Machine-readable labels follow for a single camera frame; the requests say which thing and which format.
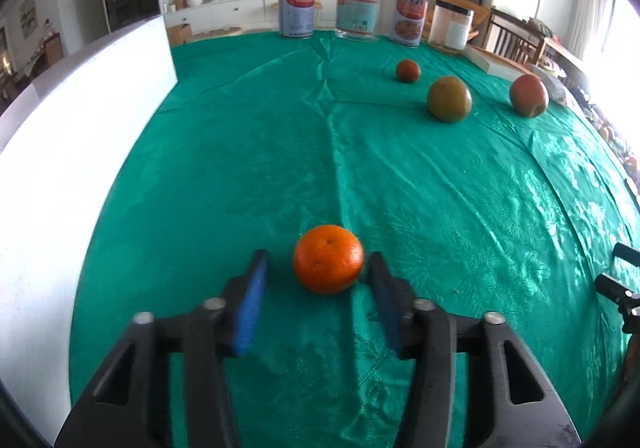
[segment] green tablecloth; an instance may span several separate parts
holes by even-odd
[[[245,446],[391,446],[412,362],[386,349],[365,286],[318,297],[292,274],[300,234],[336,223],[449,312],[502,311],[580,433],[590,431],[626,339],[593,279],[612,269],[616,241],[640,245],[640,220],[620,165],[585,121],[556,105],[521,118],[507,82],[386,39],[246,35],[181,46],[174,58],[178,85],[122,167],[86,256],[74,399],[133,313],[184,313],[266,248],[273,278],[254,349],[226,364]],[[402,58],[420,63],[419,82],[395,80]],[[472,93],[461,123],[426,111],[427,89],[444,75]],[[616,268],[640,286],[637,272]],[[462,364],[457,379],[453,447]]]

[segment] tv stand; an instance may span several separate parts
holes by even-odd
[[[337,0],[316,0],[316,28],[335,27]],[[164,14],[167,27],[190,24],[194,34],[232,26],[243,30],[275,30],[278,27],[278,0],[215,0]]]

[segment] white can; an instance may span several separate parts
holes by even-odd
[[[316,0],[278,0],[278,24],[284,38],[309,38],[314,34]]]
[[[389,38],[398,44],[417,48],[422,36],[429,0],[396,0]]]

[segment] apple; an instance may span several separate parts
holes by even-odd
[[[542,80],[533,74],[516,78],[509,89],[514,111],[526,118],[540,116],[549,105],[549,94]]]

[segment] blue gripper pad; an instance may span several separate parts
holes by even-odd
[[[403,329],[405,323],[408,324],[412,320],[415,293],[407,281],[391,275],[382,254],[378,251],[369,257],[367,284],[376,303],[386,344],[397,354],[401,354],[407,346],[407,337]]]
[[[268,272],[268,254],[264,250],[258,250],[249,271],[244,276],[246,289],[236,310],[236,323],[231,341],[231,350],[236,356],[243,356],[254,340],[255,326],[262,311]]]

